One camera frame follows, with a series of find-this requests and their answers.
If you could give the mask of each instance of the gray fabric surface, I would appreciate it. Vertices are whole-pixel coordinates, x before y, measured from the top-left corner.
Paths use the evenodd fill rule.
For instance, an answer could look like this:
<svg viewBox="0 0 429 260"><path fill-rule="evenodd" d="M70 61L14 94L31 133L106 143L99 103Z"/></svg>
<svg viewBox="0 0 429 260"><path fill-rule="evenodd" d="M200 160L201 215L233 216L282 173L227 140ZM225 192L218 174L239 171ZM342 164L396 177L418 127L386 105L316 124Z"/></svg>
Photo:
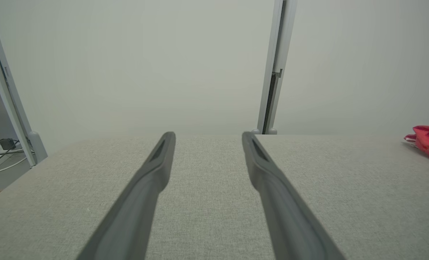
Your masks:
<svg viewBox="0 0 429 260"><path fill-rule="evenodd" d="M74 259L158 138L89 140L24 174L0 194L0 259ZM429 158L399 138L259 140L348 259L429 259ZM147 258L273 258L240 135L177 136Z"/></svg>

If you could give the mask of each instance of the gray floor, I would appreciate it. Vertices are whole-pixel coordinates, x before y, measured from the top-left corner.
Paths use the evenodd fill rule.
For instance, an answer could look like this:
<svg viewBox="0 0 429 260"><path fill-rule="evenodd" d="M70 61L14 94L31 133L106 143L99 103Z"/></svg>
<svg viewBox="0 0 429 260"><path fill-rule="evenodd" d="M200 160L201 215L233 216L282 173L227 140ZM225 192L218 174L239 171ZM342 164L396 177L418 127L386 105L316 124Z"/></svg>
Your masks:
<svg viewBox="0 0 429 260"><path fill-rule="evenodd" d="M24 153L15 153L13 156L8 158L4 163L0 165L0 169L15 164L24 157ZM30 170L30 164L28 164L28 161L25 160L12 168L0 172L0 190L3 190L8 187L11 183L17 180L28 170Z"/></svg>

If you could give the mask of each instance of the white backdrop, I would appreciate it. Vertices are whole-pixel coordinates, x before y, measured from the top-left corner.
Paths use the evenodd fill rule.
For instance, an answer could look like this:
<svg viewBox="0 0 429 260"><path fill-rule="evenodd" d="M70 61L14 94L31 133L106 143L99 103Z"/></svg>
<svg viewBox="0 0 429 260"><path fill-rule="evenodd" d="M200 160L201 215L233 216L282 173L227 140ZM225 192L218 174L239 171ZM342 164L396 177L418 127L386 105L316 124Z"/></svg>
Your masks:
<svg viewBox="0 0 429 260"><path fill-rule="evenodd" d="M49 154L110 135L256 128L274 1L0 0L0 39Z"/></svg>
<svg viewBox="0 0 429 260"><path fill-rule="evenodd" d="M429 125L429 0L300 0L279 134L413 133Z"/></svg>

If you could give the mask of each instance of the floor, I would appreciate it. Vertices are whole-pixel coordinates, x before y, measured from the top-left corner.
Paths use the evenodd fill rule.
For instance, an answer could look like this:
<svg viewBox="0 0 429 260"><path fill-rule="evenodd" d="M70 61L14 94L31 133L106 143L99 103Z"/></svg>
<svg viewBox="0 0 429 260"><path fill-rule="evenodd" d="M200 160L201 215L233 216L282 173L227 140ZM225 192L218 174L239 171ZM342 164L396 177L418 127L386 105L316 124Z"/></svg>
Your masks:
<svg viewBox="0 0 429 260"><path fill-rule="evenodd" d="M25 157L24 153L15 153L0 165L0 169L13 165ZM0 190L5 189L20 176L30 170L30 164L25 160L18 165L0 172Z"/></svg>

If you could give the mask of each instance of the white panel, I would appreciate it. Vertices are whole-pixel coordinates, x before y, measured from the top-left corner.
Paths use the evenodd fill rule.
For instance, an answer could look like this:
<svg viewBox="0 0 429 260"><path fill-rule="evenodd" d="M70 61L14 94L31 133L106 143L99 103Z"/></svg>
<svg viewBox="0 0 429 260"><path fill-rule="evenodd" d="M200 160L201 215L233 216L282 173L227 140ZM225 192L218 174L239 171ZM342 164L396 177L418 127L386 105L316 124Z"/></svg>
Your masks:
<svg viewBox="0 0 429 260"><path fill-rule="evenodd" d="M0 0L0 38L48 153L257 122L274 1Z"/></svg>
<svg viewBox="0 0 429 260"><path fill-rule="evenodd" d="M298 3L279 134L413 133L429 125L429 0Z"/></svg>

